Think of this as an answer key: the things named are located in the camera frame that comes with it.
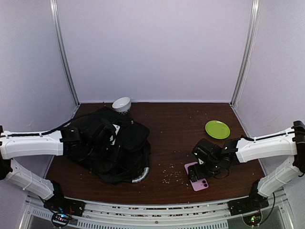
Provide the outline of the pink smartphone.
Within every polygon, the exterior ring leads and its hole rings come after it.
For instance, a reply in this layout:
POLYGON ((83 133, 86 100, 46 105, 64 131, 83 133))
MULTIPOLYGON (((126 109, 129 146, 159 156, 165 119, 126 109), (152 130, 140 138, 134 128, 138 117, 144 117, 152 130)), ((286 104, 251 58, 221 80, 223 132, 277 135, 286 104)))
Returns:
MULTIPOLYGON (((187 175, 189 174, 188 167, 190 167, 192 165, 196 165, 196 164, 197 164, 197 162, 191 162, 191 163, 187 163, 184 165, 184 169, 185 169, 187 175)), ((193 191, 195 191, 195 192, 207 189, 209 187, 208 182, 205 178, 197 180, 196 182, 192 182, 190 179, 189 179, 189 181, 190 181, 191 187, 193 188, 193 191)))

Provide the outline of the black student backpack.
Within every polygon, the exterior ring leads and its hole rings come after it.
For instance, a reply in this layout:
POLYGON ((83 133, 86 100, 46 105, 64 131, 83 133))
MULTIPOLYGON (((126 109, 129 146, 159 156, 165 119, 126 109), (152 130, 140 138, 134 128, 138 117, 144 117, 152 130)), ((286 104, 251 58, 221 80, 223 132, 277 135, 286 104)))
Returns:
POLYGON ((111 122, 118 122, 122 129, 117 135, 117 143, 110 148, 103 147, 94 150, 93 153, 83 160, 73 156, 68 159, 81 167, 97 175, 103 182, 108 184, 139 183, 143 181, 150 170, 149 155, 151 145, 148 142, 150 130, 144 125, 134 121, 127 115, 119 114, 109 107, 103 107, 90 114, 83 114, 74 119, 90 123, 96 118, 104 118, 111 122), (118 158, 115 166, 108 172, 99 172, 96 161, 110 151, 118 150, 118 158))

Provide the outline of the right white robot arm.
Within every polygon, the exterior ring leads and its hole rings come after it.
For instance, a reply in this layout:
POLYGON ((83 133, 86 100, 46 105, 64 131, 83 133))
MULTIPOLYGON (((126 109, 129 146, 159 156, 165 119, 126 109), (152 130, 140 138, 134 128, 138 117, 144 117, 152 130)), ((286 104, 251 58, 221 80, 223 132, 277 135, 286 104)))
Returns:
POLYGON ((252 160, 287 156, 287 159, 269 175, 253 183, 249 196, 244 200, 247 210, 255 210, 277 189, 295 177, 305 173, 305 125, 295 121, 293 126, 270 135, 241 137, 225 142, 223 147, 201 139, 193 148, 192 154, 198 163, 187 168, 191 182, 215 177, 222 169, 252 160))

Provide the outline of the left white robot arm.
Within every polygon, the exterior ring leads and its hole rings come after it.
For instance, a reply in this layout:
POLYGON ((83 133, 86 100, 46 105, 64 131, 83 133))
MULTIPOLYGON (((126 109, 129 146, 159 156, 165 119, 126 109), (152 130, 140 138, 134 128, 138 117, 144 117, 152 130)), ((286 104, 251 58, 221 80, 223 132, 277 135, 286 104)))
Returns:
POLYGON ((117 143, 122 126, 104 118, 90 123, 69 120, 43 132, 0 131, 0 178, 32 192, 58 212, 69 204, 59 183, 44 179, 16 161, 23 156, 73 156, 83 160, 94 150, 110 148, 117 143))

